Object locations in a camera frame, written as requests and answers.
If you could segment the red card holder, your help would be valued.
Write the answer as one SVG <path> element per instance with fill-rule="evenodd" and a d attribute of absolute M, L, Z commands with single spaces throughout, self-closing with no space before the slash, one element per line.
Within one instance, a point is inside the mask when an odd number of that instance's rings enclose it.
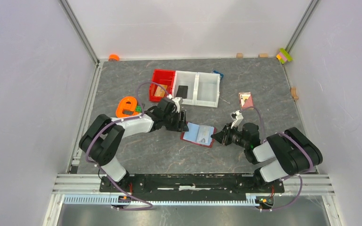
<path fill-rule="evenodd" d="M 194 123 L 188 122 L 189 131 L 182 133 L 181 140 L 187 141 L 187 142 L 199 145 L 199 146 L 203 146 L 203 147 L 212 147 L 213 143 L 214 143 L 214 140 L 212 138 L 211 138 L 211 143 L 209 145 L 204 145 L 204 144 L 200 144 L 200 143 L 196 142 L 197 132 L 198 132 L 198 129 L 200 126 L 204 126 L 204 125 L 199 125 L 199 124 L 194 124 Z M 214 134 L 216 132 L 216 128 L 213 126 L 211 126 L 211 127 L 213 128 L 212 134 Z"/>

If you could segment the black credit card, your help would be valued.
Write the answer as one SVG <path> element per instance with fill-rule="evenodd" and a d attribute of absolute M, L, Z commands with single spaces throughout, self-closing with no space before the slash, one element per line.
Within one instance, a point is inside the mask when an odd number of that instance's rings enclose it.
<path fill-rule="evenodd" d="M 188 89 L 189 88 L 186 85 L 179 85 L 176 92 L 176 97 L 186 99 L 188 97 Z"/>

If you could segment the gold striped credit card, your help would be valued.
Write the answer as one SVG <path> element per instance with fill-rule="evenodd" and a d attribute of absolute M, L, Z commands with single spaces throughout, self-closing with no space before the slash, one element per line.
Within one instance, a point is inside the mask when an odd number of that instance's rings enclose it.
<path fill-rule="evenodd" d="M 156 90 L 154 91 L 154 97 L 164 97 L 166 96 L 166 92 L 167 92 L 166 85 L 157 86 Z"/>

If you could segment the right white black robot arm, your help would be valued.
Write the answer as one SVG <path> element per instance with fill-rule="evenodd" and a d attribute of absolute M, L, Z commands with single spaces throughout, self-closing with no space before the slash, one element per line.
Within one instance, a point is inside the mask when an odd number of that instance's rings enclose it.
<path fill-rule="evenodd" d="M 254 171 L 253 185 L 259 192 L 266 192 L 275 180 L 309 172 L 323 162 L 319 148 L 296 127 L 262 141 L 258 125 L 245 123 L 239 131 L 228 123 L 211 137 L 222 145 L 242 147 L 246 159 L 252 164 L 272 160 Z"/>

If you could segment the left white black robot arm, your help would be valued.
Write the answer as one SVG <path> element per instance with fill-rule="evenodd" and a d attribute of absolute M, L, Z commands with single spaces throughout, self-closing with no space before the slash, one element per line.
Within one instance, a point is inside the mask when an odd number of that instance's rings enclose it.
<path fill-rule="evenodd" d="M 97 164 L 112 179 L 111 186 L 118 192 L 129 187 L 128 171 L 116 158 L 123 138 L 139 133 L 150 133 L 161 128 L 187 132 L 186 113 L 181 109 L 181 97 L 164 97 L 156 106 L 143 113 L 126 118 L 99 115 L 79 141 L 86 161 Z"/>

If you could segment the white two-compartment bin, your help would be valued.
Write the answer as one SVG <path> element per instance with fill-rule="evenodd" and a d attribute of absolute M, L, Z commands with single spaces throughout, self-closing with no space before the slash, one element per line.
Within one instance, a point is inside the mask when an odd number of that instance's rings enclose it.
<path fill-rule="evenodd" d="M 188 97 L 183 105 L 218 107 L 220 96 L 220 77 L 215 73 L 176 71 L 173 96 L 179 85 L 188 86 Z"/>

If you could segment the green toy brick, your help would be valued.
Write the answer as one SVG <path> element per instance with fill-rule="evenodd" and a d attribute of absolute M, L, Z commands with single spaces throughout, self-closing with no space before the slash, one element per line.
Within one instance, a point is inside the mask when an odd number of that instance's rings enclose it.
<path fill-rule="evenodd" d="M 138 106 L 136 106 L 135 111 L 138 113 L 141 113 L 141 112 L 143 112 L 143 107 L 138 105 Z"/>

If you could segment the red plastic bin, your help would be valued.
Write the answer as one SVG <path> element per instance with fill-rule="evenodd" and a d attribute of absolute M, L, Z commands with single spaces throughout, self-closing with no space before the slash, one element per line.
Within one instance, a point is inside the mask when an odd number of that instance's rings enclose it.
<path fill-rule="evenodd" d="M 155 82 L 155 84 L 151 83 L 149 87 L 149 100 L 151 102 L 159 102 L 162 99 L 162 97 L 154 97 L 154 91 L 156 90 L 157 86 L 166 85 L 167 86 L 166 96 L 168 96 L 168 94 L 170 95 L 173 94 L 173 88 L 175 84 L 175 74 L 176 71 L 173 70 L 155 69 L 153 71 L 151 81 Z"/>

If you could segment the blue object behind bin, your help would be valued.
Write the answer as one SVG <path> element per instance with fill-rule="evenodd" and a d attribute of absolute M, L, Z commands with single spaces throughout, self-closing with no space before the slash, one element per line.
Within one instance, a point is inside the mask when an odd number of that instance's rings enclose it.
<path fill-rule="evenodd" d="M 212 73 L 218 74 L 219 77 L 220 77 L 220 80 L 222 80 L 222 79 L 224 78 L 224 74 L 223 74 L 223 73 L 220 73 L 220 72 L 218 72 L 218 71 L 216 71 L 216 70 L 213 70 Z"/>

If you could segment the orange letter e toy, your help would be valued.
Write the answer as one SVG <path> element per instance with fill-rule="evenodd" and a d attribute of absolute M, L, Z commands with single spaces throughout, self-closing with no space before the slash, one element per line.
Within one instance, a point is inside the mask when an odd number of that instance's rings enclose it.
<path fill-rule="evenodd" d="M 131 96 L 124 97 L 117 106 L 115 112 L 116 117 L 124 118 L 139 114 L 138 112 L 135 111 L 136 106 L 138 106 L 138 101 L 135 97 Z"/>

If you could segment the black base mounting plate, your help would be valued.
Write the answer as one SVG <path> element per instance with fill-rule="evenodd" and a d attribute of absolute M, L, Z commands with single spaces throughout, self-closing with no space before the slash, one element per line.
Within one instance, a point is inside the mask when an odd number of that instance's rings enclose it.
<path fill-rule="evenodd" d="M 246 194 L 283 193 L 276 180 L 258 186 L 253 174 L 133 174 L 118 186 L 144 201 L 243 201 Z"/>

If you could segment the wooden arch block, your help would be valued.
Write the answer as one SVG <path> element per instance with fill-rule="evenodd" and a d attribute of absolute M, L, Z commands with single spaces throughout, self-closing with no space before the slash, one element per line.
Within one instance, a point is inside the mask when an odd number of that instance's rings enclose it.
<path fill-rule="evenodd" d="M 299 96 L 297 95 L 297 89 L 296 89 L 296 87 L 292 87 L 292 88 L 290 89 L 290 94 L 291 94 L 291 96 L 292 96 L 292 98 L 293 98 L 294 101 L 297 101 L 297 100 L 299 99 Z"/>

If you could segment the orange tape roll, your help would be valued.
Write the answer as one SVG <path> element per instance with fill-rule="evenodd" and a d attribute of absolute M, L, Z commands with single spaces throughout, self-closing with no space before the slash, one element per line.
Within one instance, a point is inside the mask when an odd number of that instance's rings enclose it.
<path fill-rule="evenodd" d="M 119 60 L 120 60 L 120 57 L 116 54 L 111 54 L 108 57 L 108 61 L 119 61 Z"/>

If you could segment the colourful stacked toy bricks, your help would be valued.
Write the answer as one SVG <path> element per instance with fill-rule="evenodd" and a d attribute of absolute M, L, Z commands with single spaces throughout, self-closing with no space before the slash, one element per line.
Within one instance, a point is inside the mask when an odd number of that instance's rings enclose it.
<path fill-rule="evenodd" d="M 292 56 L 284 48 L 279 49 L 279 52 L 276 55 L 276 58 L 283 65 L 287 62 L 293 61 Z"/>

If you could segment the aluminium frame rail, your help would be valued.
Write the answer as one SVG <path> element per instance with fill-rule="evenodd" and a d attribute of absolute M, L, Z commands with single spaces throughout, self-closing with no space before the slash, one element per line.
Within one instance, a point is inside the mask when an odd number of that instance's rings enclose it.
<path fill-rule="evenodd" d="M 254 186 L 251 174 L 131 174 L 118 189 L 106 175 L 59 174 L 54 194 L 70 204 L 258 206 L 268 197 L 330 196 L 330 178 L 304 174 Z"/>

